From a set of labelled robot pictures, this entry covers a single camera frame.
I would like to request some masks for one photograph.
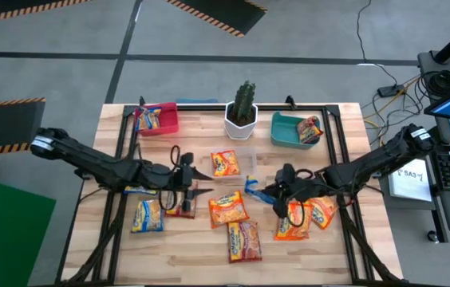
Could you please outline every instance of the teal container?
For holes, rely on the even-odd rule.
[[[271,120],[271,143],[279,147],[291,147],[297,149],[310,149],[315,143],[299,143],[298,130],[296,125],[304,119],[295,116],[282,116],[280,112],[273,114]],[[321,122],[318,120],[315,125],[321,128]]]

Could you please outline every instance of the wooden tabletop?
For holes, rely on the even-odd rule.
[[[369,140],[359,104],[339,104],[339,106],[349,156],[353,160],[370,151]],[[94,148],[114,155],[123,107],[122,104],[103,106]],[[179,132],[165,136],[139,137],[142,156],[152,162],[171,166],[169,152],[174,144],[178,144],[183,153],[194,152],[196,167],[204,173],[209,173],[209,155],[213,148],[234,149],[234,147],[254,146],[257,158],[256,176],[262,186],[273,182],[276,171],[282,168],[284,163],[292,163],[296,169],[308,168],[313,171],[330,165],[324,136],[316,146],[307,151],[273,146],[270,142],[272,114],[273,112],[259,112],[258,123],[252,137],[248,141],[234,141],[228,139],[224,130],[223,112],[179,112]],[[303,118],[312,115],[322,117],[320,112],[282,112],[282,114]],[[335,150],[341,161],[333,121],[331,125]],[[379,187],[377,180],[369,184]],[[320,230],[312,223],[308,240],[275,241],[273,237],[278,219],[271,206],[244,195],[245,207],[251,220],[259,223],[262,260],[229,264],[227,228],[222,226],[211,229],[208,199],[242,190],[244,180],[222,179],[211,183],[200,182],[199,187],[212,187],[215,190],[198,197],[195,219],[166,218],[165,231],[159,233],[131,233],[132,218],[140,196],[129,195],[116,270],[116,284],[289,285],[351,282],[338,214],[326,230]],[[96,189],[96,183],[87,182],[82,196]],[[118,196],[116,195],[112,214],[116,212]],[[358,197],[369,244],[391,272],[401,277],[401,267],[382,195],[365,189]],[[100,191],[80,204],[62,278],[74,275],[97,244],[105,199],[106,191]],[[354,245],[358,269],[360,275],[363,275],[360,249],[356,243]],[[108,270],[108,258],[109,251],[105,255],[103,274]]]

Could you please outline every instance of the black mat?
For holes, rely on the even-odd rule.
[[[0,0],[0,20],[92,0]]]
[[[0,102],[0,153],[26,151],[41,125],[45,98]]]
[[[267,9],[246,0],[165,0],[236,37],[244,35]]]

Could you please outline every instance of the black cable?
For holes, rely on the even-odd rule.
[[[407,80],[407,81],[405,81],[404,83],[402,83],[402,85],[408,84],[410,81],[413,81],[416,77],[419,77],[419,76],[420,76],[420,74],[411,77],[409,80]],[[375,101],[378,101],[378,100],[380,100],[380,99],[383,99],[383,98],[382,98],[382,97],[378,97]],[[362,106],[360,107],[360,109],[364,109],[364,108],[370,106],[371,104],[372,104],[372,101],[370,101],[368,104],[362,105]]]
[[[102,191],[102,190],[104,190],[104,189],[106,189],[106,188],[104,188],[104,187],[99,187],[99,188],[96,189],[95,191],[92,191],[91,193],[85,195],[84,197],[82,197],[82,198],[78,201],[78,204],[81,203],[81,202],[83,201],[83,199],[86,199],[86,198],[88,198],[90,195],[93,195],[93,194],[97,193],[98,191]]]
[[[439,97],[450,95],[450,71],[426,72],[422,75],[421,80],[425,90],[430,94]]]
[[[305,206],[303,205],[303,202],[299,202],[299,204],[302,206],[302,221],[298,225],[294,224],[294,222],[290,220],[290,214],[287,215],[287,221],[296,228],[303,226],[303,223],[305,223]]]
[[[392,76],[390,73],[388,73],[388,71],[382,65],[379,65],[379,64],[376,64],[374,62],[367,60],[367,57],[365,56],[365,49],[363,48],[363,40],[361,39],[361,36],[360,36],[360,16],[361,16],[361,12],[363,12],[363,10],[367,9],[370,6],[370,4],[372,4],[372,0],[369,0],[367,5],[363,6],[360,9],[360,11],[358,11],[358,15],[357,15],[357,19],[356,19],[356,35],[358,36],[358,40],[360,40],[361,55],[363,56],[363,61],[365,63],[370,63],[370,64],[376,65],[377,67],[381,68],[388,76],[390,76],[393,79],[393,81],[395,82],[395,84],[393,86],[396,86],[397,79],[394,76]]]
[[[174,198],[172,205],[170,206],[170,208],[167,208],[165,206],[163,206],[163,200],[161,199],[161,190],[158,190],[158,201],[160,202],[160,207],[162,210],[172,210],[174,209],[174,207],[176,207],[177,204],[177,191],[170,191],[172,193],[172,196]]]
[[[375,94],[373,97],[372,97],[372,107],[374,108],[374,111],[375,111],[375,113],[376,113],[376,115],[383,121],[383,124],[385,123],[385,120],[383,119],[383,117],[381,116],[381,114],[379,113],[379,111],[377,110],[377,107],[376,107],[376,103],[375,103],[375,98],[376,98],[376,95],[377,94]]]
[[[174,151],[177,151],[176,159],[174,160]],[[180,167],[180,164],[178,162],[180,161],[180,147],[178,145],[175,145],[170,150],[170,161],[174,165],[174,167],[169,172],[155,172],[155,171],[149,171],[153,173],[154,175],[171,175],[177,167]]]
[[[413,102],[412,105],[410,105],[410,106],[406,106],[406,105],[405,105],[405,99],[406,99],[406,97],[408,97],[408,98]],[[403,98],[402,108],[399,108],[399,109],[396,109],[396,110],[391,111],[391,112],[386,116],[386,122],[385,122],[385,124],[384,124],[382,127],[379,127],[379,128],[366,128],[366,129],[380,129],[379,132],[378,132],[378,134],[377,134],[376,139],[373,140],[372,142],[370,142],[370,144],[373,144],[373,143],[377,142],[382,136],[386,135],[386,134],[388,133],[390,127],[392,127],[392,126],[394,126],[394,125],[398,125],[398,124],[400,124],[400,123],[402,123],[402,122],[404,122],[404,121],[406,121],[406,120],[408,120],[408,119],[410,119],[410,118],[412,118],[412,117],[414,117],[414,116],[420,115],[421,112],[422,112],[422,110],[424,109],[424,104],[422,104],[422,100],[423,100],[424,96],[422,96],[422,97],[420,97],[420,98],[417,96],[416,98],[417,98],[417,100],[415,100],[415,99],[414,99],[411,95],[409,95],[409,93],[406,91],[406,93],[405,93],[405,95],[404,95],[404,98]],[[416,112],[409,110],[409,108],[412,108],[412,107],[416,107]],[[409,116],[406,116],[403,120],[399,120],[399,121],[397,121],[396,123],[391,124],[391,123],[390,123],[390,116],[393,115],[395,112],[409,112],[410,115],[409,115]]]
[[[314,173],[311,170],[306,169],[306,168],[298,169],[296,171],[296,176],[298,176],[300,173],[303,173],[303,172],[309,174],[309,176],[305,177],[305,179],[311,179],[314,177]]]
[[[371,190],[378,191],[378,192],[380,192],[382,195],[385,195],[385,193],[384,193],[382,190],[380,190],[379,188],[377,188],[377,187],[370,186],[369,184],[366,184],[365,187],[368,187],[368,188],[370,188]]]

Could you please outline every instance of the cactus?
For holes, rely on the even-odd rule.
[[[252,104],[254,103],[255,84],[245,81],[239,87],[235,94],[234,107],[231,113],[231,120],[239,122],[243,118],[247,118],[251,112]]]

